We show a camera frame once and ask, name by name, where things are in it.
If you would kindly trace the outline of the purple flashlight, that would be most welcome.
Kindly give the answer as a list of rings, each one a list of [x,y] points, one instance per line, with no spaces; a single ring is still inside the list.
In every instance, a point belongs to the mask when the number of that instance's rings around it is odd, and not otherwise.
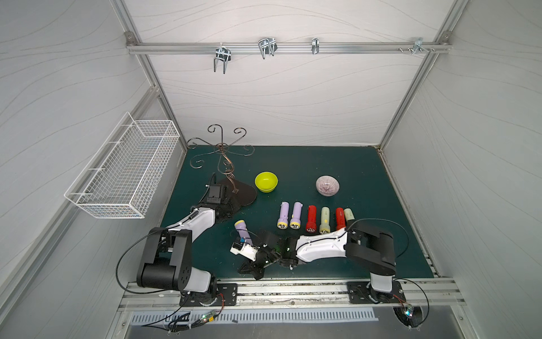
[[[285,230],[289,227],[289,203],[284,201],[281,203],[279,218],[277,221],[277,227],[281,230]]]
[[[235,230],[238,232],[239,239],[237,243],[239,244],[248,244],[253,246],[253,241],[251,235],[247,229],[246,223],[244,220],[238,220],[234,223]]]
[[[302,212],[303,204],[301,202],[295,202],[293,211],[292,211],[292,217],[290,219],[289,227],[291,227],[294,230],[298,230],[301,227],[301,212]]]

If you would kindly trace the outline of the red flashlight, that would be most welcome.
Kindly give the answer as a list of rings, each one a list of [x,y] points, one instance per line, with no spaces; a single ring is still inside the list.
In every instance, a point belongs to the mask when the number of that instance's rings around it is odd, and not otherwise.
[[[314,205],[308,207],[308,217],[306,223],[306,231],[308,233],[316,233],[317,224],[316,224],[317,208]]]

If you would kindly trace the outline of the pale green flashlight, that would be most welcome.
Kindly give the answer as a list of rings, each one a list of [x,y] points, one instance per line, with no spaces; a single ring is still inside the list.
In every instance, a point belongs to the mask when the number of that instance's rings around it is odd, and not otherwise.
[[[352,212],[350,208],[344,209],[344,218],[347,223],[355,220],[354,213]]]
[[[320,234],[327,234],[331,232],[330,227],[330,209],[327,206],[322,207],[320,214]]]

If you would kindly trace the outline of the red flashlight horizontal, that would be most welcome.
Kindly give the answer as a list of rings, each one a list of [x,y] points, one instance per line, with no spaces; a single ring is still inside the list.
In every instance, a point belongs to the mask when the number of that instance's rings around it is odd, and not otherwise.
[[[336,222],[336,230],[342,230],[346,227],[346,217],[345,217],[343,208],[336,208],[335,222]]]

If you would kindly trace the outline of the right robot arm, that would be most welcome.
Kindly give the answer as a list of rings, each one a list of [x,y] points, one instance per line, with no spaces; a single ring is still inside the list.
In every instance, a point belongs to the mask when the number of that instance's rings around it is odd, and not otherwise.
[[[250,274],[256,280],[265,275],[272,264],[296,268],[327,258],[347,258],[370,273],[369,289],[390,294],[396,275],[393,235],[378,227],[356,220],[350,226],[332,233],[281,238],[268,231],[256,235],[256,241],[240,237],[230,252],[246,259],[240,274]]]

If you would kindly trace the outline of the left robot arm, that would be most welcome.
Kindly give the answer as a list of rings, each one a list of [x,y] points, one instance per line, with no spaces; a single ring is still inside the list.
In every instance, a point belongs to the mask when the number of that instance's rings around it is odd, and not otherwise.
[[[149,231],[136,274],[138,287],[209,294],[213,274],[193,267],[193,243],[233,213],[227,187],[212,175],[202,199],[185,218]]]

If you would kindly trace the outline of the dark green table mat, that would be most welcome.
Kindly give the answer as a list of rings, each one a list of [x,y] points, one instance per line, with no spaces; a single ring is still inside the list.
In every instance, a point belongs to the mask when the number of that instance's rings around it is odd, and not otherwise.
[[[162,227],[169,226],[190,212],[200,200],[205,185],[213,172],[217,181],[223,176],[217,171],[219,156],[204,155],[202,168],[194,169],[190,160],[196,155],[214,151],[210,147],[189,150],[182,166],[169,204],[162,220]],[[331,225],[335,230],[335,209],[350,208],[355,219],[378,218],[391,220],[397,226],[381,220],[367,223],[388,230],[394,236],[397,259],[397,275],[400,278],[433,278],[433,272],[416,239],[403,207],[392,186],[383,162],[375,148],[371,147],[286,147],[256,146],[253,155],[243,157],[229,155],[235,166],[234,175],[243,183],[254,185],[256,175],[272,172],[277,175],[277,188],[269,193],[258,192],[253,204],[243,207],[233,219],[216,224],[205,231],[193,243],[193,265],[214,273],[217,278],[253,279],[251,275],[240,275],[239,267],[244,257],[230,252],[237,238],[234,222],[244,220],[250,233],[267,230],[279,237],[292,237],[305,233],[309,206],[318,208],[317,225],[320,224],[320,209],[330,208]],[[320,195],[316,189],[317,178],[329,175],[340,183],[339,192],[332,197]],[[303,204],[300,230],[279,230],[277,220],[282,202],[292,208],[296,201]],[[290,270],[279,264],[265,269],[265,279],[286,278],[368,278],[369,272],[347,258],[329,258],[300,265]]]

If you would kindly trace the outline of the lime green bowl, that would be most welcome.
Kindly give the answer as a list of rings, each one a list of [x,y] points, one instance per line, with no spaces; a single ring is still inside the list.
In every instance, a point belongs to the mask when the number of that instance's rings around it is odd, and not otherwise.
[[[278,177],[272,172],[261,172],[256,175],[254,183],[256,188],[263,193],[270,193],[278,186]]]

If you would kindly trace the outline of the pink striped bowl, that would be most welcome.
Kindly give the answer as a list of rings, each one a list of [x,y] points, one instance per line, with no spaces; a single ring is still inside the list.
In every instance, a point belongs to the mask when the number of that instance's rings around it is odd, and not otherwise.
[[[332,176],[324,175],[316,180],[316,189],[322,196],[334,196],[340,190],[340,183]]]

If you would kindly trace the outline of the left green-lit circuit board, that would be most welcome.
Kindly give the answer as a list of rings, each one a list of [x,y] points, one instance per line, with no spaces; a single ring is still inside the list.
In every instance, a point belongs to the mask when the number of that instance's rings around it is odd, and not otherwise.
[[[202,323],[208,323],[208,322],[211,322],[211,321],[214,321],[215,320],[215,317],[219,314],[220,312],[218,311],[210,311],[204,315],[202,315],[199,319],[200,322]]]

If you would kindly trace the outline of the green-lit circuit board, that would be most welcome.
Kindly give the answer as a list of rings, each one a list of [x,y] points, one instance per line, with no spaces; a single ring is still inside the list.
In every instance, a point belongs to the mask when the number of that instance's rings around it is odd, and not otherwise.
[[[414,315],[415,307],[412,305],[404,305],[402,311],[407,318],[411,319]]]
[[[208,323],[208,322],[211,322],[211,321],[214,321],[215,320],[215,317],[219,314],[220,312],[218,311],[210,311],[204,315],[202,315],[199,319],[200,322],[202,323]]]

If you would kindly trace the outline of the white vent strip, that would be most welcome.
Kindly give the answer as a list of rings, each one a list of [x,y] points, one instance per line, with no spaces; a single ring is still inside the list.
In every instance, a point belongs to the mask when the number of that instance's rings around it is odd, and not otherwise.
[[[181,310],[171,317],[168,312],[133,312],[132,326],[166,326],[179,319],[181,325],[188,325],[202,318],[207,310]],[[350,323],[377,321],[373,308],[325,308],[325,309],[226,309],[214,324],[257,324],[257,323]]]

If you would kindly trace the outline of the metal double hook left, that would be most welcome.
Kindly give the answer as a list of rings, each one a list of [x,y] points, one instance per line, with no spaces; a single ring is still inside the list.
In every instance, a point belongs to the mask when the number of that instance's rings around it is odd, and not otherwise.
[[[213,71],[217,72],[218,65],[222,65],[222,73],[225,74],[227,65],[231,61],[231,50],[226,47],[219,47],[215,51],[215,57],[213,59]]]

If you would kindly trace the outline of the metal double hook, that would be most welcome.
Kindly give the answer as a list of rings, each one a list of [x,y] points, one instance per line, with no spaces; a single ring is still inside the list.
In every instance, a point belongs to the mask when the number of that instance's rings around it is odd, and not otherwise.
[[[217,72],[218,65],[222,65],[222,73],[225,74],[227,65],[231,61],[231,50],[226,47],[219,47],[215,51],[215,57],[213,59],[213,71]]]
[[[266,59],[266,56],[275,56],[277,51],[277,41],[275,38],[263,38],[258,41],[258,49],[263,59]]]

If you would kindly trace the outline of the right green-lit circuit board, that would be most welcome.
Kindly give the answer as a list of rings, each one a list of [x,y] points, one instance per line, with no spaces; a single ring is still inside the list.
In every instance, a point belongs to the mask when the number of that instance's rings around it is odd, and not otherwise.
[[[411,319],[414,315],[415,307],[412,305],[404,305],[402,311],[407,318]]]

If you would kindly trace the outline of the metal double hook middle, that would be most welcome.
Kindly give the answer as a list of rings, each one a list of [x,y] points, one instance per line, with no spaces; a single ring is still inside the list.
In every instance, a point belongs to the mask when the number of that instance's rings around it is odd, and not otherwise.
[[[277,41],[275,38],[263,38],[258,41],[258,49],[263,59],[266,59],[266,56],[275,56],[277,51]]]

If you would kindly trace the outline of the small metal hook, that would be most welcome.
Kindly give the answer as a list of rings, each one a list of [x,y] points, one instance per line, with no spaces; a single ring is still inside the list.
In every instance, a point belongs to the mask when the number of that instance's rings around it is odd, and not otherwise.
[[[311,53],[312,55],[317,55],[320,51],[320,40],[318,38],[313,38],[311,41]]]

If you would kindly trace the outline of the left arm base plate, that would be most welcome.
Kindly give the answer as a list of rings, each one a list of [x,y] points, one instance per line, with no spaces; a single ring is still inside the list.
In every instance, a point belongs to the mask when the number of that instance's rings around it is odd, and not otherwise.
[[[237,304],[238,285],[212,282],[205,292],[182,292],[179,305],[182,307],[221,307]]]

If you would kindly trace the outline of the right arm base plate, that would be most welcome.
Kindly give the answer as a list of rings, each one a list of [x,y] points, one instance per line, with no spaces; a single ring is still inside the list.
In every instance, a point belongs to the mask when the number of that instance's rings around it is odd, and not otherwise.
[[[389,293],[375,291],[369,281],[347,282],[347,292],[349,303],[353,305],[399,305],[407,300],[399,281],[392,282],[392,291]]]

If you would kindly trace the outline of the aluminium front rail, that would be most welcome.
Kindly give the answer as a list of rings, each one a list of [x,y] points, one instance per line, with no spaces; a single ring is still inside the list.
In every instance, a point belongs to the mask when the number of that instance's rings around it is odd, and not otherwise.
[[[237,304],[227,309],[282,309],[351,307],[347,292],[347,282],[368,281],[367,279],[225,279],[220,283],[238,285]],[[416,306],[465,306],[459,287],[452,278],[399,278],[406,300]],[[181,293],[166,291],[148,293],[146,289],[134,284],[130,288],[137,295],[126,293],[121,298],[118,310],[159,311],[175,309],[179,306]]]

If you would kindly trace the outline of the aluminium rail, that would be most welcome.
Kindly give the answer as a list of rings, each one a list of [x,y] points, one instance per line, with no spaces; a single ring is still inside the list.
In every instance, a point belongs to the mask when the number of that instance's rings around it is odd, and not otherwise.
[[[408,48],[414,42],[322,42],[318,55],[402,54],[398,48]],[[436,50],[433,54],[448,53],[453,46],[446,43],[423,42]],[[259,55],[257,42],[230,43],[141,43],[128,46],[131,55],[214,55],[219,47],[231,50],[232,55]],[[276,55],[312,55],[309,42],[277,42]]]
[[[347,282],[368,281],[367,279],[225,279],[220,283],[238,285],[237,304],[227,309],[282,309],[351,307],[347,292]],[[452,278],[399,278],[406,300],[416,306],[465,306],[459,287]],[[175,309],[179,306],[181,293],[166,291],[148,293],[146,289],[134,284],[130,288],[137,295],[126,293],[121,298],[118,310],[159,311]]]

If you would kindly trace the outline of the aluminium top rail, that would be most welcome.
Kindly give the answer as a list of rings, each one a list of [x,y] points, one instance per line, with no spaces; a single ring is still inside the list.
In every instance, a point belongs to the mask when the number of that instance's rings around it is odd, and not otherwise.
[[[318,55],[402,54],[398,48],[408,48],[414,42],[322,42]],[[446,43],[423,42],[436,50],[433,54],[448,53],[453,46]],[[257,42],[230,43],[141,43],[128,46],[131,55],[214,55],[219,47],[231,50],[232,55],[259,55]],[[277,42],[276,55],[312,55],[309,42]]]

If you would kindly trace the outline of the metal hook bracket right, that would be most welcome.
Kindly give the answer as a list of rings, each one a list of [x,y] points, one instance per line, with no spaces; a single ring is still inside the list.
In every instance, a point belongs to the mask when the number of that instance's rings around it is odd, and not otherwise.
[[[434,48],[426,47],[423,44],[422,38],[418,38],[417,40],[415,40],[411,47],[408,47],[406,49],[400,47],[397,50],[402,54],[408,53],[410,55],[416,55],[416,54],[429,55],[429,54],[436,53],[436,50]]]

